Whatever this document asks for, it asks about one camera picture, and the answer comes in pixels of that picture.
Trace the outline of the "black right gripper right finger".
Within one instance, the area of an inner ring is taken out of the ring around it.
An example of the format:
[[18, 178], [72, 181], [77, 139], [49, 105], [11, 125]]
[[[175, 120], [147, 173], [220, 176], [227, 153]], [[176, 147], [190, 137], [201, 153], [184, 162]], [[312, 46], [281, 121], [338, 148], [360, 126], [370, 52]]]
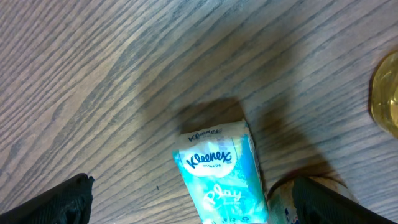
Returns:
[[292, 196], [300, 223], [396, 224], [308, 177], [294, 180]]

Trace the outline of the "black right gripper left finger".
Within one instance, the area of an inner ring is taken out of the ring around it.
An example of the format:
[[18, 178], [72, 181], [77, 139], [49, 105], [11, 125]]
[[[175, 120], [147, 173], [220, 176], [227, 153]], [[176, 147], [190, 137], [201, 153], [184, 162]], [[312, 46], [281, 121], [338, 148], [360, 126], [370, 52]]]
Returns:
[[2, 224], [87, 224], [93, 202], [92, 176], [81, 173], [1, 215]]

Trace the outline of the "green lid jar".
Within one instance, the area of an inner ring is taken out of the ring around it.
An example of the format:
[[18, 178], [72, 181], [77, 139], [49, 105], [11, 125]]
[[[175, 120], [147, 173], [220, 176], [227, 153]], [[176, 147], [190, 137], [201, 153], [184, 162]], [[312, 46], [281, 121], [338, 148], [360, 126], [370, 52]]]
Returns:
[[[269, 210], [268, 223], [276, 224], [300, 224], [303, 221], [299, 220], [297, 209], [293, 200], [293, 187], [296, 177], [288, 177], [278, 181], [272, 186], [267, 195], [267, 205]], [[310, 176], [310, 179], [319, 184], [328, 187], [336, 193], [354, 201], [358, 202], [352, 192], [337, 180], [328, 177]]]

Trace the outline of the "teal tissue pack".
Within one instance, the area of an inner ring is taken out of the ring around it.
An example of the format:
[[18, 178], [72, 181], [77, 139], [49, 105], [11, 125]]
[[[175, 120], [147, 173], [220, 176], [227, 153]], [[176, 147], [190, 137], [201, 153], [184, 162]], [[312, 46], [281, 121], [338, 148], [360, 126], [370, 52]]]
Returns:
[[182, 134], [173, 159], [202, 223], [265, 223], [259, 163], [245, 121]]

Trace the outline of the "yellow dish soap bottle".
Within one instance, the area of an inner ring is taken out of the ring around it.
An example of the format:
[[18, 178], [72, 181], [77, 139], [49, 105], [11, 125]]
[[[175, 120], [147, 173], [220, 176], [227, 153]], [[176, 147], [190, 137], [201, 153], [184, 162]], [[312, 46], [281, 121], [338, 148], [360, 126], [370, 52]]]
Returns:
[[369, 110], [375, 123], [397, 138], [397, 51], [387, 54], [371, 77]]

